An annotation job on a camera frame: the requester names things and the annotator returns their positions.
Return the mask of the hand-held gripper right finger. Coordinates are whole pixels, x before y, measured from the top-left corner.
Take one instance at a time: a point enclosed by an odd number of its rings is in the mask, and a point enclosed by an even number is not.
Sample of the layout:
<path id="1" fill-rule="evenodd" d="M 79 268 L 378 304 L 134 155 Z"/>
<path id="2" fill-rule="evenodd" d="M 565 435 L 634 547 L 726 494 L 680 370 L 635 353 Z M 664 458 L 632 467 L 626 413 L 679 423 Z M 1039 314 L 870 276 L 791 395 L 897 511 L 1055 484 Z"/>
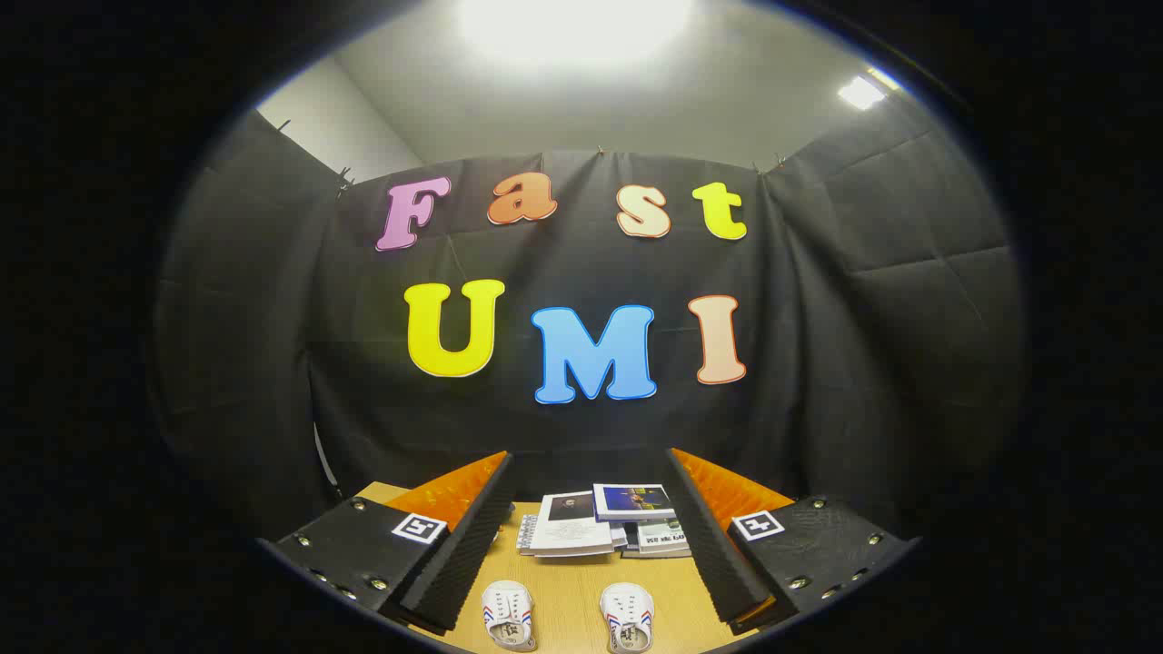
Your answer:
<path id="1" fill-rule="evenodd" d="M 801 500 L 670 448 L 666 495 L 719 620 L 742 637 L 822 611 L 914 542 L 832 495 Z"/>

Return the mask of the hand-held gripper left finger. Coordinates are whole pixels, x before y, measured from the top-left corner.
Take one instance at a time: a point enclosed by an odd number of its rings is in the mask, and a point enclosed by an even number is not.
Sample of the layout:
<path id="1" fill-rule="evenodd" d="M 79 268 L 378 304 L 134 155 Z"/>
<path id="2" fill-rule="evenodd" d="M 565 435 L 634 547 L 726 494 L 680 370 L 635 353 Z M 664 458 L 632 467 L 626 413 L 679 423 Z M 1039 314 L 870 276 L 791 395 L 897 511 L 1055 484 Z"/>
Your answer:
<path id="1" fill-rule="evenodd" d="M 495 452 L 390 500 L 354 495 L 261 543 L 341 603 L 441 637 L 511 517 L 512 461 Z"/>

